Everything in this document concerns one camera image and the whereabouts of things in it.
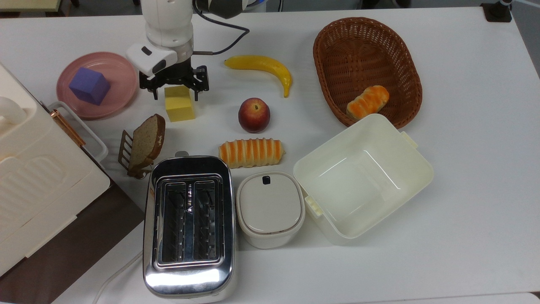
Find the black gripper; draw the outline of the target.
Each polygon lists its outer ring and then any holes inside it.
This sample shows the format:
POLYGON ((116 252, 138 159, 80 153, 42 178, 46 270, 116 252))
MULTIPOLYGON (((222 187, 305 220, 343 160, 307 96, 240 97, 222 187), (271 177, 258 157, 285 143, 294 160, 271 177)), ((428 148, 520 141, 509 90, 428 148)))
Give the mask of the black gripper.
POLYGON ((205 65, 193 68, 190 61, 173 64, 152 76, 139 73, 139 87, 146 89, 158 100, 158 89, 164 85, 184 85, 194 91, 194 100, 198 101, 200 92, 210 88, 208 71, 205 65))

